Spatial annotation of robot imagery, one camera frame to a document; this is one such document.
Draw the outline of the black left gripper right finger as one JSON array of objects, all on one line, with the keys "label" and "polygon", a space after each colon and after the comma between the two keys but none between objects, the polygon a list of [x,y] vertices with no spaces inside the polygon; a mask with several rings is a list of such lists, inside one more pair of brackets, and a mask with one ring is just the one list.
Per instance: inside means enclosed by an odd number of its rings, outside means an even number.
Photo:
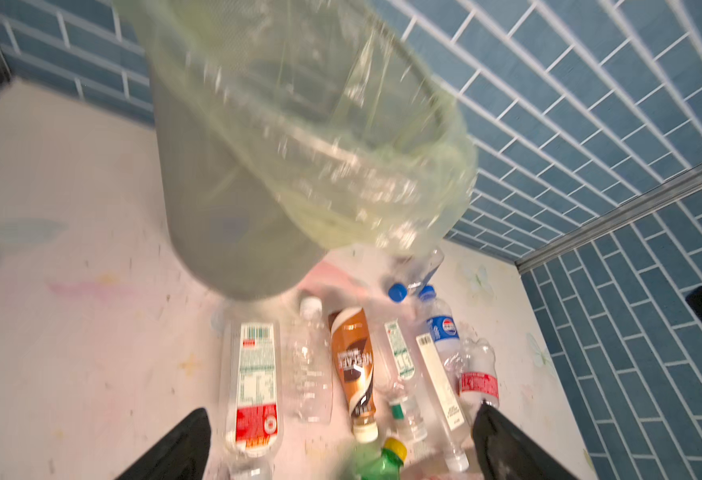
[{"label": "black left gripper right finger", "polygon": [[561,463],[497,408],[483,403],[472,440],[485,479],[576,480]]}]

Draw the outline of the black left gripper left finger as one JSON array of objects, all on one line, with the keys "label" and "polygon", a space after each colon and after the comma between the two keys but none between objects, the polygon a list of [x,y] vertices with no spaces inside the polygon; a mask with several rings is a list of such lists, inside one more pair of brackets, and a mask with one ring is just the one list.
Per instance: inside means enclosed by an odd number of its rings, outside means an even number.
[{"label": "black left gripper left finger", "polygon": [[117,479],[202,480],[209,459],[211,438],[207,410],[197,408]]}]

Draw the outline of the clear bottle red white label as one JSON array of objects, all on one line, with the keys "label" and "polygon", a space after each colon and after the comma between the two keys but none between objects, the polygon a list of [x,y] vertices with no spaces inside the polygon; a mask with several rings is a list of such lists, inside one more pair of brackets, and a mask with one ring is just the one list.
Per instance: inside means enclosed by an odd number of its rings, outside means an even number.
[{"label": "clear bottle red white label", "polygon": [[284,437],[280,328],[247,319],[231,326],[223,372],[222,438],[231,479],[272,479],[272,462]]}]

